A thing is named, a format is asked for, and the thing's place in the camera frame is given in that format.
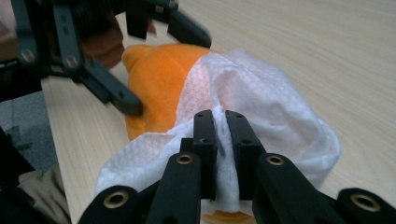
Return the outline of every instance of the screw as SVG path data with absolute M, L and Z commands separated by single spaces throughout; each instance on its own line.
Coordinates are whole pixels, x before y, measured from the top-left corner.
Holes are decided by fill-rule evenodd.
M 77 68 L 77 66 L 78 66 L 78 61 L 77 61 L 76 57 L 74 57 L 74 56 L 68 56 L 66 58 L 66 62 L 70 68 Z
M 177 4 L 177 0 L 170 0 L 169 1 L 169 7 L 175 7 Z
M 21 51 L 21 56 L 27 63 L 33 63 L 35 61 L 35 55 L 29 49 L 23 49 Z

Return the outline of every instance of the brass insert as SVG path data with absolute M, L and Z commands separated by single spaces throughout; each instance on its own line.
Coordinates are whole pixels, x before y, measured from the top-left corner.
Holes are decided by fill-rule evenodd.
M 352 194 L 350 200 L 356 204 L 359 208 L 367 210 L 369 212 L 378 212 L 381 210 L 381 206 L 371 197 L 364 194 Z
M 107 208 L 118 208 L 128 201 L 129 195 L 125 190 L 118 190 L 107 195 L 103 205 Z
M 176 158 L 176 161 L 180 164 L 189 164 L 193 160 L 193 157 L 190 155 L 181 155 Z
M 283 165 L 283 163 L 285 163 L 285 161 L 278 156 L 269 156 L 267 157 L 267 161 L 273 165 Z

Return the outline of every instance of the screw hole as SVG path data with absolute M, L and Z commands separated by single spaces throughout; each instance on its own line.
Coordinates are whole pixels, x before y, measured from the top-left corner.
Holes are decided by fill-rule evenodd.
M 176 4 L 177 4 L 177 1 L 176 1 L 176 0 L 170 0 L 170 1 L 169 1 L 169 7 L 175 7 Z
M 124 94 L 123 94 L 123 92 L 122 92 L 122 91 L 119 91 L 119 97 L 120 97 L 121 99 L 123 99 L 123 98 L 124 98 Z
M 190 155 L 181 155 L 176 158 L 176 161 L 180 164 L 189 164 L 193 160 L 193 157 Z
M 210 142 L 210 140 L 206 139 L 206 138 L 201 138 L 199 141 L 202 142 L 202 143 L 209 143 Z
M 78 67 L 78 61 L 76 57 L 74 56 L 68 56 L 66 58 L 67 65 L 69 65 L 70 68 L 77 68 Z
M 381 209 L 381 206 L 374 199 L 364 194 L 352 194 L 350 200 L 359 208 L 369 212 L 378 212 Z
M 125 190 L 113 192 L 105 198 L 104 206 L 107 208 L 118 208 L 128 201 L 129 195 Z
M 269 156 L 267 157 L 267 161 L 273 165 L 283 165 L 283 163 L 285 163 L 285 161 L 278 156 Z
M 27 63 L 33 63 L 35 61 L 35 55 L 29 49 L 23 49 L 21 51 L 21 56 Z

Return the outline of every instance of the textured white fabric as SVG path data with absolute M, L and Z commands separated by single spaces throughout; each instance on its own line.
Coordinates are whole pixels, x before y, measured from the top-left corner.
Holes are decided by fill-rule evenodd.
M 114 185 L 140 191 L 163 174 L 180 140 L 192 137 L 193 116 L 212 109 L 220 140 L 217 199 L 203 202 L 203 214 L 215 209 L 250 213 L 238 201 L 230 131 L 224 115 L 232 110 L 245 115 L 267 152 L 290 158 L 319 187 L 341 152 L 332 128 L 319 119 L 276 66 L 243 50 L 209 53 L 190 70 L 177 107 L 177 122 L 167 133 L 144 133 L 112 157 L 99 174 L 96 194 Z

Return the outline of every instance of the khaki pants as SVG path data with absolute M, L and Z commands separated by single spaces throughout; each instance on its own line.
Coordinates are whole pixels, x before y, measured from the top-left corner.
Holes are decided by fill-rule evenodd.
M 29 195 L 32 206 L 50 223 L 71 223 L 59 167 L 46 173 L 33 171 L 20 175 L 19 187 Z

